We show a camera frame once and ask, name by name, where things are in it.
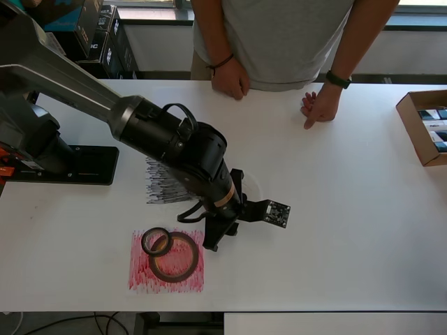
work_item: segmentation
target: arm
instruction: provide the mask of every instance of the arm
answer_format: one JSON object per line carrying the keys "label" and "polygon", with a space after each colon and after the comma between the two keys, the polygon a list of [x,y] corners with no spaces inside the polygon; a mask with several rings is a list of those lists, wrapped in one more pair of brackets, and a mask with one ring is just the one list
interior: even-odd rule
{"label": "arm", "polygon": [[[192,0],[191,3],[211,65],[219,64],[232,54],[224,26],[221,0]],[[212,78],[213,89],[237,100],[247,95],[249,86],[247,72],[234,57],[217,68]]]}
{"label": "arm", "polygon": [[[380,34],[393,14],[399,0],[356,0],[332,63],[331,71],[338,77],[348,79],[360,63],[369,47]],[[316,121],[335,118],[342,88],[329,82],[323,85],[318,96],[306,94],[302,112],[307,116],[305,129]]]}
{"label": "arm", "polygon": [[399,0],[356,0],[332,63],[331,71],[336,76],[348,79],[352,75],[398,3]]}

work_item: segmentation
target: person's right hand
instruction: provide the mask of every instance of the person's right hand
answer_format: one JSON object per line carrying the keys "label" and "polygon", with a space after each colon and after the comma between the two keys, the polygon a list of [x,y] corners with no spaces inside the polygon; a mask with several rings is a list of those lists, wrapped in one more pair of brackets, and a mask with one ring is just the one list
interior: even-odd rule
{"label": "person's right hand", "polygon": [[211,84],[214,90],[240,100],[249,92],[250,79],[243,66],[232,58],[228,63],[216,69]]}

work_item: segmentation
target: window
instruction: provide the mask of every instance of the window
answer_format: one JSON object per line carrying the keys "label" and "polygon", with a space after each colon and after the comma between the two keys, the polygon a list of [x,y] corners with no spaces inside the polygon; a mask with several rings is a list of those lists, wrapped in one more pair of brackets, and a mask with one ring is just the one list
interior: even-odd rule
{"label": "window", "polygon": [[447,0],[400,0],[404,6],[447,6]]}
{"label": "window", "polygon": [[447,14],[447,0],[400,0],[398,13]]}
{"label": "window", "polygon": [[105,0],[105,2],[126,7],[191,8],[191,0]]}

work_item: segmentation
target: red scribbles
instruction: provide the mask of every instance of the red scribbles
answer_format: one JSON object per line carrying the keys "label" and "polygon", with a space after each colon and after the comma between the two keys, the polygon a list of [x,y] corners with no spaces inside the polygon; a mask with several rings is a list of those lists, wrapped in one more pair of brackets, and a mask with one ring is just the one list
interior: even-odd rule
{"label": "red scribbles", "polygon": [[[202,292],[204,283],[203,237],[200,230],[192,232],[174,229],[188,234],[197,244],[199,260],[194,273],[179,283],[166,283],[155,277],[149,268],[149,256],[141,248],[143,230],[136,230],[132,235],[131,266],[129,270],[128,289],[136,293],[165,293],[165,292]],[[191,264],[192,252],[188,244],[181,240],[174,240],[173,247],[164,256],[156,259],[159,269],[165,274],[182,273]]]}

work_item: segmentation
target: black wristwatch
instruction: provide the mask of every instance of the black wristwatch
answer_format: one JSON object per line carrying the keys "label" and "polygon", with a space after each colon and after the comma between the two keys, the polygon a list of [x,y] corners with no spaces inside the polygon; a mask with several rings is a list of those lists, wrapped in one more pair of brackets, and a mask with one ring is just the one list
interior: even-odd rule
{"label": "black wristwatch", "polygon": [[352,83],[351,77],[348,80],[345,80],[340,77],[337,77],[335,74],[330,72],[330,70],[328,71],[328,73],[326,73],[326,79],[329,80],[331,84],[340,86],[344,89],[347,89],[349,85]]}

